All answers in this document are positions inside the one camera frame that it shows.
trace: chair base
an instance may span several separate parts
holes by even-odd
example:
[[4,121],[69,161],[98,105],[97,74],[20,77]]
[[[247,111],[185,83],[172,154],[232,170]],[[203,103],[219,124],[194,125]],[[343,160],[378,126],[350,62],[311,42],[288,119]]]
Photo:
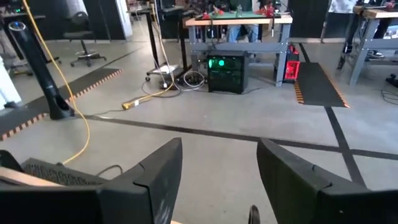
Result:
[[104,59],[106,61],[106,57],[101,56],[98,52],[90,52],[88,54],[79,55],[77,60],[70,62],[70,66],[74,67],[76,62],[85,61],[87,66],[91,67],[91,60],[93,59]]

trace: yellow cable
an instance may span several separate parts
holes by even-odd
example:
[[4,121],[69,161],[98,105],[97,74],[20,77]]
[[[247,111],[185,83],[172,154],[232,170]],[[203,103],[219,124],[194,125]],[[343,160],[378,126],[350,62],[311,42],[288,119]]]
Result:
[[75,155],[73,155],[71,158],[69,158],[69,159],[63,161],[62,164],[65,165],[65,164],[67,164],[68,162],[70,162],[70,161],[76,159],[78,156],[80,156],[80,154],[82,154],[82,153],[86,150],[86,148],[87,148],[87,146],[88,146],[88,143],[90,142],[90,127],[88,126],[88,122],[87,122],[86,118],[85,118],[85,117],[83,116],[83,114],[78,110],[78,108],[77,108],[77,106],[76,106],[75,99],[74,99],[74,97],[73,97],[73,93],[72,93],[72,91],[71,91],[71,89],[70,89],[70,87],[69,87],[69,85],[68,85],[68,81],[67,81],[67,79],[65,78],[65,76],[63,75],[63,73],[62,73],[60,67],[58,66],[58,64],[56,63],[56,61],[54,60],[54,58],[52,57],[52,54],[51,54],[49,48],[48,48],[47,45],[45,44],[44,39],[43,39],[43,37],[42,37],[42,34],[40,33],[39,28],[37,28],[37,24],[36,24],[36,22],[35,22],[35,19],[33,18],[33,15],[32,15],[32,13],[31,13],[31,11],[30,11],[30,8],[29,8],[29,6],[28,6],[26,0],[23,0],[23,2],[24,2],[25,9],[26,9],[26,11],[27,11],[27,14],[28,14],[28,16],[29,16],[29,19],[30,19],[31,23],[33,24],[33,27],[34,27],[34,29],[35,29],[35,31],[36,31],[37,36],[39,37],[41,43],[42,43],[43,46],[44,46],[45,51],[46,51],[46,52],[48,53],[48,55],[50,56],[52,63],[55,65],[55,68],[57,68],[59,74],[61,75],[63,81],[65,82],[65,85],[66,85],[67,88],[68,88],[68,92],[69,92],[70,98],[72,99],[73,107],[75,107],[76,112],[81,116],[81,118],[83,118],[83,121],[85,121],[85,124],[86,124],[86,128],[87,128],[87,140],[86,140],[86,144],[83,146],[83,148],[82,148],[78,153],[76,153]]
[[[158,23],[157,23],[157,19],[156,19],[155,8],[154,8],[154,5],[153,5],[153,4],[151,5],[151,8],[152,8],[152,13],[154,14],[155,23],[158,24]],[[161,47],[161,49],[162,49],[162,51],[163,51],[163,54],[166,56],[166,53],[165,53],[165,50],[164,50],[164,46],[163,46],[163,42],[162,42],[162,38],[160,38],[160,35],[161,35],[160,32],[158,32],[158,35],[159,35],[160,47]],[[125,103],[122,104],[122,108],[123,108],[124,110],[128,110],[129,108],[132,107],[132,105],[133,105],[133,106],[138,106],[138,105],[141,103],[141,101],[143,101],[143,100],[148,100],[148,99],[150,99],[150,98],[152,98],[152,97],[154,97],[154,96],[158,96],[158,95],[161,95],[161,94],[163,94],[163,93],[169,91],[169,90],[173,87],[173,85],[175,85],[175,83],[174,83],[174,75],[173,75],[173,72],[172,72],[172,71],[169,71],[169,72],[171,73],[172,84],[170,84],[170,86],[167,87],[167,89],[165,89],[165,90],[163,90],[163,91],[159,91],[159,92],[157,92],[157,93],[153,93],[153,94],[147,95],[147,96],[143,96],[143,97],[138,98],[138,99],[136,99],[136,100],[127,101],[127,102],[125,102]]]

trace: black pole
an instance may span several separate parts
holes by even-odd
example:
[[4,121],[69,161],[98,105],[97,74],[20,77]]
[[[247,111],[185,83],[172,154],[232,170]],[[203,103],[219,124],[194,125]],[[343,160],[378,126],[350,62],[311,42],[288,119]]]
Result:
[[145,13],[145,15],[146,15],[146,18],[147,18],[149,39],[150,39],[150,47],[152,49],[152,55],[154,56],[156,64],[159,65],[159,59],[157,58],[155,36],[154,36],[154,30],[152,29],[152,19],[150,18],[150,12]]
[[23,22],[11,22],[8,28],[44,92],[49,104],[50,118],[63,119],[73,116],[74,110],[61,97],[58,87],[45,65],[45,60],[39,56],[39,49],[34,43],[35,37],[29,32],[29,28]]
[[101,0],[98,0],[98,6],[99,6],[99,11],[101,13],[101,17],[102,17],[102,19],[104,21],[106,34],[108,35],[109,41],[112,42],[111,34],[109,33],[108,23],[106,22],[105,15],[104,15],[104,10],[102,9]]
[[185,52],[185,38],[184,38],[184,28],[183,28],[183,16],[180,15],[180,22],[178,23],[178,32],[180,34],[180,45],[182,54],[182,65],[184,71],[187,69],[187,53]]

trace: black office chair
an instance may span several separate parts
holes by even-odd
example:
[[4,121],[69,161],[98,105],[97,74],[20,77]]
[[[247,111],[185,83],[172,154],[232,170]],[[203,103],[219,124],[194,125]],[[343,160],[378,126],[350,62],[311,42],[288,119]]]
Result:
[[76,62],[81,60],[86,61],[87,66],[91,66],[91,59],[104,59],[106,57],[100,55],[100,53],[95,51],[87,51],[86,45],[83,41],[85,37],[94,36],[93,31],[90,29],[90,23],[88,21],[88,16],[85,12],[77,12],[70,18],[70,27],[68,32],[63,34],[63,37],[69,40],[80,40],[83,51],[76,53],[78,55],[77,60],[70,62],[70,66],[74,67]]

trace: wooden tabletop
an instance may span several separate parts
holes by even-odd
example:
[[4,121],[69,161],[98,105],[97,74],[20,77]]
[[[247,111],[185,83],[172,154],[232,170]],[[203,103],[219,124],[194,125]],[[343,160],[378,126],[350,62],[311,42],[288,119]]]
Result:
[[354,6],[353,12],[360,14],[363,11],[363,17],[369,19],[397,18],[398,12],[386,12],[382,9],[364,9],[362,6]]
[[38,177],[34,177],[28,174],[24,174],[12,169],[8,169],[5,167],[0,167],[0,178],[5,177],[7,179],[14,180],[18,183],[27,184],[31,186],[38,187],[62,187],[60,184],[56,184],[44,179],[40,179]]
[[[276,24],[291,24],[293,18],[291,15],[281,15],[280,18],[275,19]],[[213,25],[240,25],[240,24],[271,24],[272,19],[258,18],[258,19],[213,19]],[[210,20],[196,21],[195,18],[189,19],[185,22],[186,26],[210,26]]]

